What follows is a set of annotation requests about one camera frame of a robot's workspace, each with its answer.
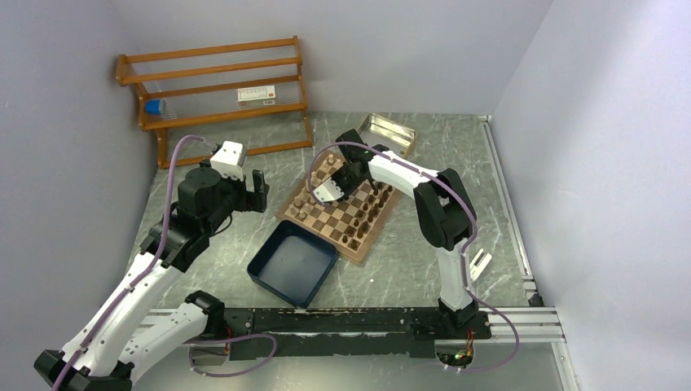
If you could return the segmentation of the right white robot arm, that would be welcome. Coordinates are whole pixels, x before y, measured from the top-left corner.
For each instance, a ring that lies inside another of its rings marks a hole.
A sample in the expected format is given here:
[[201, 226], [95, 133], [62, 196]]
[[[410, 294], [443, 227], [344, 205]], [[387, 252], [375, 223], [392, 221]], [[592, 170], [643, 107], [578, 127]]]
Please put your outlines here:
[[461, 336], [478, 312], [464, 253], [477, 235], [477, 216], [459, 174], [415, 165], [389, 148], [369, 147], [356, 130], [334, 143], [343, 155], [342, 166], [310, 193], [321, 204], [348, 198], [362, 182], [385, 184], [415, 201], [422, 235], [436, 249], [442, 277], [438, 300], [440, 328], [450, 337]]

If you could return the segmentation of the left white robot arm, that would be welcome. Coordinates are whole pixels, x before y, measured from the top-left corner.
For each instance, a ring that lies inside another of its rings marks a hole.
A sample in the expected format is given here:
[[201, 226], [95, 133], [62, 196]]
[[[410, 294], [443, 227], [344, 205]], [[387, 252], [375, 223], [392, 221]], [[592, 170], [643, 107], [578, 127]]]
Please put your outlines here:
[[130, 390], [160, 360], [186, 342], [224, 343], [230, 335], [225, 305], [196, 291], [168, 317], [143, 332], [152, 307], [210, 244], [234, 212], [266, 210], [262, 171], [253, 189], [203, 163], [178, 185], [126, 276], [97, 314], [59, 350], [47, 349], [33, 366], [53, 390]]

